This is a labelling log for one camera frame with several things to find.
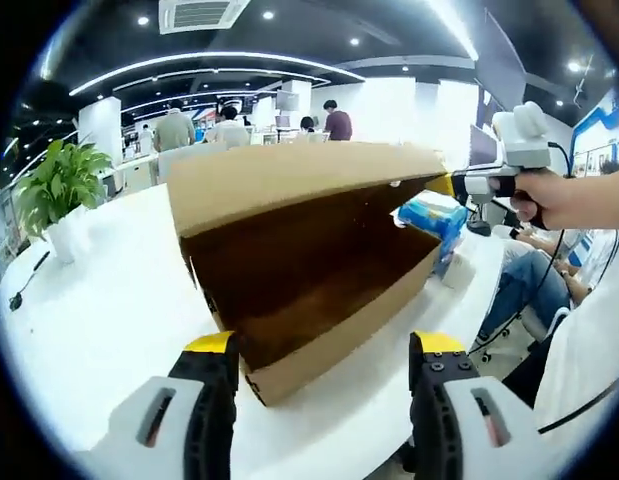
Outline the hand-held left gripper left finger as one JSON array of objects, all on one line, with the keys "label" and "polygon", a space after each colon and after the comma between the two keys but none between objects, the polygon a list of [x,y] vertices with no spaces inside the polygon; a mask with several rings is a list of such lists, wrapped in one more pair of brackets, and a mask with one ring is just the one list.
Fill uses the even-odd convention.
[{"label": "hand-held left gripper left finger", "polygon": [[113,410],[81,459],[96,479],[229,479],[237,391],[235,333],[202,336]]}]

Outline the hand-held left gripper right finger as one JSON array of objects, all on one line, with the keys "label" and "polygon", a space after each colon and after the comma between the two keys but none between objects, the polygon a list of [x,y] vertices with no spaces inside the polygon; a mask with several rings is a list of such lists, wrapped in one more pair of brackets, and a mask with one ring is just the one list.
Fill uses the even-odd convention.
[{"label": "hand-held left gripper right finger", "polygon": [[548,450],[531,408],[481,376],[444,333],[409,338],[410,421],[418,479],[546,479]]}]

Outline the person's right hand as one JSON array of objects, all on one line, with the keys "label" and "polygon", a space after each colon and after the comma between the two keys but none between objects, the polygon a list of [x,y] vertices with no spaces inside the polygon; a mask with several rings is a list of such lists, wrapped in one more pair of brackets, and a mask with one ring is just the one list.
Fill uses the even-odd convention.
[{"label": "person's right hand", "polygon": [[549,170],[522,172],[515,177],[510,199],[518,219],[545,230],[585,228],[586,218],[576,205],[576,180]]}]

